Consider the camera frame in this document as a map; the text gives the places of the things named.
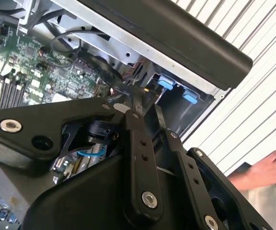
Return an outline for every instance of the blue cable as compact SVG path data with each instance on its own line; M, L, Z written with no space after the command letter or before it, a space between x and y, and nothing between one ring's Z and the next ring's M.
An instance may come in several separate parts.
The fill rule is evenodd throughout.
M77 151L77 153L81 156L84 156L84 157L99 157L99 156L104 155L105 149L103 149L102 151L100 151L98 153L84 153L82 151Z

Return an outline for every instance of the usb port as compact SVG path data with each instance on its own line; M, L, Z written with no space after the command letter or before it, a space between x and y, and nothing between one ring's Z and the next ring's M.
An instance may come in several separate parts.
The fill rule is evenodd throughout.
M11 215L9 216L8 222L9 222L10 224L14 224L15 222L17 222L17 218L15 217L14 214L11 214Z
M2 209L0 211L0 221L4 221L8 215L8 211L5 209Z

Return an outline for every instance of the black cable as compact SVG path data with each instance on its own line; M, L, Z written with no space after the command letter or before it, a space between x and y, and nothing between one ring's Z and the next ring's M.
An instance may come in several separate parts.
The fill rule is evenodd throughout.
M16 17L11 16L12 14L18 13L18 12L22 12L24 11L24 9L15 9L15 10L0 10L0 19L3 20L4 22L10 23L10 24L14 24L14 25L18 25L19 23L19 19ZM35 25L37 24L41 24L44 23L54 17L58 17L65 14L65 10L57 10L57 11L53 11L50 13L45 14L44 16L42 16L38 22L35 23Z
M103 32L101 32L101 31L90 31L90 30L70 30L70 31L67 31L67 32L64 32L64 33L62 33L62 34L60 34L60 35L58 35L58 36L56 36L56 37L54 37L53 39L52 39L52 41L51 41L51 49L52 50L54 50L55 52L58 52L58 53L73 53L73 52L77 52L77 51L79 51L81 48L81 45L78 47L78 48L76 48L76 49L73 49L72 51L67 51L67 52L63 52L63 51L58 51L58 50L56 50L55 49L55 47L54 47L54 42L56 41L56 40L59 40L59 39L62 39L62 38L64 38L65 36L67 36L67 35L72 35L72 34L94 34L94 35L106 35L105 33L103 33Z
M52 18L55 18L55 17L59 17L59 16L65 14L65 13L66 13L66 11L64 9L47 13L47 14L43 15L40 18L40 20L37 22L37 24L41 24L41 23L47 22L48 20L50 20Z
M10 24L14 24L14 25L17 25L19 23L18 18L15 18L15 17L13 17L13 16L9 15L8 13L5 13L1 10L0 10L0 19L5 21L5 22L8 22Z
M53 66L53 67L57 67L57 68L69 68L69 67L71 67L71 66L73 66L78 60L79 60L79 57L78 57L78 53L81 51L81 49L82 49L82 46L81 46L81 40L80 40L80 44L79 44L79 46L76 48L76 49L72 49L72 50L69 50L69 51L58 51L58 50L56 50L55 49L55 47L54 47L54 42L56 41L56 40L63 40L63 38L65 37L65 36L67 36L67 35L72 35L72 34L94 34L94 35L105 35L105 33L103 33L103 32L100 32L100 31L86 31L86 30L71 30L71 31L67 31L67 32L65 32L65 33L62 33L62 34L59 34L58 36L56 36L56 37L54 37L53 39L52 39L52 41L51 41L51 49L52 49L52 51L53 52L57 52L57 53L61 53L61 54L74 54L74 56L75 56L75 59L71 62L71 63L69 63L69 64L67 64L67 65L60 65L60 64L58 64L58 63L53 63L53 62L51 62L50 60L48 60L47 58L45 58L44 56L42 56L42 59L44 60L44 61L46 61L47 63L49 63L49 65L51 65L51 66Z
M13 14L16 14L16 13L20 13L20 12L23 12L25 11L25 9L23 8L19 8L19 9L14 9L14 10L0 10L6 14L9 14L9 15L13 15Z
M60 32L58 29L56 29L55 26L51 25L49 22L44 22L44 26L49 30L49 32L54 36L57 37L60 35ZM66 49L71 50L72 47L64 40L64 39L59 39L58 40Z

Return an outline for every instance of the corrugated metal wall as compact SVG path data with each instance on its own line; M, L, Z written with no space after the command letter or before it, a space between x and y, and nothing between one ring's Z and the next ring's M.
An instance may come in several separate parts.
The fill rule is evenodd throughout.
M276 0L174 2L254 60L245 80L184 145L200 147L230 172L276 135Z

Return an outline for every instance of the chip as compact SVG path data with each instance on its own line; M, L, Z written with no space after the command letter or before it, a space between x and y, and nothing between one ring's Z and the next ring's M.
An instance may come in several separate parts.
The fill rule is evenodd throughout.
M27 49L26 49L26 53L29 56L33 56L35 54L35 51L34 51L33 48L31 48L31 47L28 46Z
M66 73L67 73L67 71L66 71L65 69L60 69L60 70L59 70L59 75L60 75L61 77L65 77L65 76L66 76Z

